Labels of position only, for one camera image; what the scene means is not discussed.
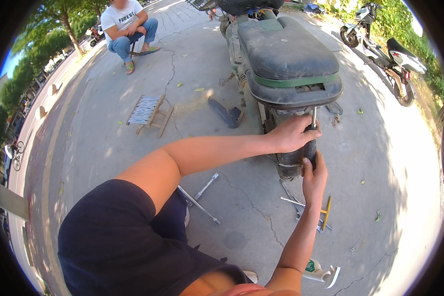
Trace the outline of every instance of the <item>fallen leaf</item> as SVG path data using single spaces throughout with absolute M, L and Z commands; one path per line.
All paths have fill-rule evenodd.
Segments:
M 382 217 L 382 214 L 380 213 L 380 211 L 376 211 L 376 220 L 375 220 L 375 222 L 379 222 L 381 217 Z

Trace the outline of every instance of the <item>flip-flop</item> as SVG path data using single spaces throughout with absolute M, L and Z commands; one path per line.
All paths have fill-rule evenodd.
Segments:
M 131 72 L 130 72 L 130 73 L 127 73 L 127 75 L 130 75 L 130 74 L 132 74 L 133 72 L 135 72 L 135 65 L 134 65 L 133 63 L 128 64 L 128 65 L 127 65 L 127 71 L 128 71 L 128 70 L 131 70 Z
M 159 51 L 160 49 L 161 49 L 161 47 L 150 47 L 150 48 L 149 48 L 149 51 L 147 51 L 147 52 L 141 52 L 140 55 L 141 55 L 141 56 L 146 56 L 146 55 L 149 55 L 149 54 L 155 53 L 155 52 Z

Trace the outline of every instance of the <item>basket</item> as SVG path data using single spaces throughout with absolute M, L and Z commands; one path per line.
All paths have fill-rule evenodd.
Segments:
M 199 11 L 209 11 L 219 7 L 216 0 L 186 0 L 186 2 Z

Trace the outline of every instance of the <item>screwdriver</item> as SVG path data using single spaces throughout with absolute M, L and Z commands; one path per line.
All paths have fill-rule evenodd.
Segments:
M 313 107 L 313 122 L 308 125 L 306 127 L 306 129 L 304 131 L 308 131 L 308 130 L 316 130 L 317 126 L 316 126 L 316 110 L 317 107 Z M 306 143 L 306 145 L 304 145 L 304 157 L 308 158 L 311 163 L 313 164 L 313 170 L 316 169 L 316 160 L 315 160 L 315 156 L 316 156 L 316 139 L 313 139 L 309 142 Z

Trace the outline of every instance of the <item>white t-shirt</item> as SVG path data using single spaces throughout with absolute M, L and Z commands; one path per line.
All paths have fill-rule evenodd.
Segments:
M 117 30 L 122 31 L 131 24 L 133 24 L 136 20 L 138 20 L 137 13 L 142 11 L 143 8 L 136 0 L 128 0 L 128 6 L 122 10 L 115 9 L 112 6 L 109 6 L 100 17 L 100 24 L 102 26 L 102 30 L 104 30 L 104 34 L 107 40 L 107 46 L 112 41 L 109 35 L 105 30 L 108 28 L 117 25 Z

